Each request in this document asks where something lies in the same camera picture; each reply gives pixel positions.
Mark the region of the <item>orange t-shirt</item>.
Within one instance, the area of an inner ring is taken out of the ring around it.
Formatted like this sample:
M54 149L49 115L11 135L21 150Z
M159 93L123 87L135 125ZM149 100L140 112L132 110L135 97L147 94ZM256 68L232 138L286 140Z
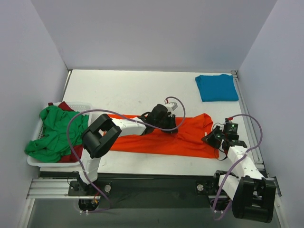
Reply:
M187 117L177 133L169 134L158 129L139 136L119 137L111 147L112 151L136 152L190 156L200 158L218 158L219 152L202 141L211 133L213 120L208 114Z

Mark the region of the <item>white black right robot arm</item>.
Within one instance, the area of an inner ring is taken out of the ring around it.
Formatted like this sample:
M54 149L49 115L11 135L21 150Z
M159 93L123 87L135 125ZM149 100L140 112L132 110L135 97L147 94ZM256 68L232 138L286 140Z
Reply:
M238 124L225 120L222 126L213 127L202 141L224 153L224 159L232 166L228 171L217 170L210 182L208 192L213 212L224 214L232 209L239 219L270 223L273 218L276 185L267 179L248 155L248 148L239 139Z

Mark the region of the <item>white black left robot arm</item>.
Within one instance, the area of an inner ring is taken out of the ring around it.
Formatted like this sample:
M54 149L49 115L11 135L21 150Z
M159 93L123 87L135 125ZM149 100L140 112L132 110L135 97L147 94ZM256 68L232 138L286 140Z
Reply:
M118 137L147 135L160 128L166 133L177 133L173 114L177 107L176 102L158 104L150 112L126 119L111 118L107 114L100 115L81 136L86 153L82 154L81 162L84 168L77 178L79 190L87 196L95 192L101 157L110 151Z

